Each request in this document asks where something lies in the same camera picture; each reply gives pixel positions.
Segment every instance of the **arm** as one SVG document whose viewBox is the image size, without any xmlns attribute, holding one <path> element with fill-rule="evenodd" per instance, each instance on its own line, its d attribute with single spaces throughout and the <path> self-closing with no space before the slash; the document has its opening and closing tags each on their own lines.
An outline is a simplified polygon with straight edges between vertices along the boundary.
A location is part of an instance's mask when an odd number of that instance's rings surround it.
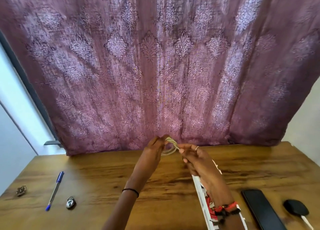
<svg viewBox="0 0 320 230">
<path fill-rule="evenodd" d="M 234 198 L 223 179 L 223 176 L 215 166 L 209 154 L 193 144 L 178 144 L 179 152 L 186 163 L 190 173 L 200 176 L 201 183 L 207 189 L 207 194 L 214 201 L 215 206 L 231 204 Z M 219 225 L 223 230 L 244 230 L 239 214 L 226 217 L 225 223 Z"/>
<path fill-rule="evenodd" d="M 158 167 L 167 137 L 168 135 L 164 135 L 161 138 L 156 136 L 148 143 L 134 167 L 134 171 L 128 179 L 125 188 L 141 192 L 148 179 Z M 136 199 L 137 194 L 134 191 L 123 191 L 102 230 L 124 230 Z"/>
</svg>

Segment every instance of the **wooden desk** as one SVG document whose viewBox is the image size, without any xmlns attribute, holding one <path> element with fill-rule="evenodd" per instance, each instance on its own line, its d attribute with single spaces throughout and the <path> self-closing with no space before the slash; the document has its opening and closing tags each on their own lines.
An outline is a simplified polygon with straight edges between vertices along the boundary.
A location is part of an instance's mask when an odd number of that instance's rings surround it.
<svg viewBox="0 0 320 230">
<path fill-rule="evenodd" d="M 242 188 L 262 189 L 288 230 L 308 229 L 286 213 L 282 201 L 301 200 L 308 219 L 320 229 L 320 168 L 290 143 L 276 147 L 206 147 L 238 201 L 249 229 L 256 229 L 241 198 Z M 1 229 L 100 229 L 130 176 L 140 151 L 104 152 L 67 157 L 37 156 L 0 197 Z M 49 212 L 45 208 L 60 171 L 62 183 Z M 28 192 L 15 197 L 18 187 Z M 68 211 L 66 199 L 77 206 Z M 137 200 L 127 228 L 205 230 L 192 178 L 178 153 L 163 157 Z"/>
</svg>

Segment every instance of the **table surface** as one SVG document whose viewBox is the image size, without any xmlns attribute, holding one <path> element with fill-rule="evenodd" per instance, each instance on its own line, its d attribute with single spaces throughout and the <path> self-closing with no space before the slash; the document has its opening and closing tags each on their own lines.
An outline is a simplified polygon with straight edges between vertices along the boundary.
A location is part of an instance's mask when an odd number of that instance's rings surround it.
<svg viewBox="0 0 320 230">
<path fill-rule="evenodd" d="M 289 142 L 275 147 L 228 145 L 203 147 L 238 201 L 248 229 L 257 229 L 240 192 L 259 188 L 288 230 L 308 229 L 282 206 L 302 201 L 309 222 L 320 229 L 320 167 Z M 1 229 L 100 229 L 111 213 L 141 151 L 103 152 L 67 157 L 36 156 L 0 197 Z M 45 211 L 57 176 L 62 182 L 49 212 Z M 27 193 L 16 197 L 18 187 Z M 66 200 L 77 206 L 69 211 Z M 179 153 L 162 157 L 131 212 L 128 230 L 205 230 L 206 223 L 192 178 Z"/>
</svg>

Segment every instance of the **smartphone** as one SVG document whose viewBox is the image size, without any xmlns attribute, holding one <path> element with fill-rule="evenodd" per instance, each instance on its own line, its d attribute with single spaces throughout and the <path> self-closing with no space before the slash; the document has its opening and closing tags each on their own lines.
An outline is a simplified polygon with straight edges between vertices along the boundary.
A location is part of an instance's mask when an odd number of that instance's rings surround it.
<svg viewBox="0 0 320 230">
<path fill-rule="evenodd" d="M 286 230 L 286 227 L 261 190 L 243 190 L 241 194 L 260 229 Z"/>
</svg>

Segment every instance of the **pen cap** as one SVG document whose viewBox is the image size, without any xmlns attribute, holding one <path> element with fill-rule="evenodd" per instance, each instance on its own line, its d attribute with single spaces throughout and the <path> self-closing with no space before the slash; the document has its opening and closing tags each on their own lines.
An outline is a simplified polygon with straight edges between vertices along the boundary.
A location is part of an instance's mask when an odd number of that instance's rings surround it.
<svg viewBox="0 0 320 230">
<path fill-rule="evenodd" d="M 58 176 L 58 178 L 57 178 L 57 183 L 58 183 L 58 182 L 61 182 L 61 179 L 62 179 L 63 174 L 64 174 L 63 171 L 59 173 L 59 176 Z"/>
</svg>

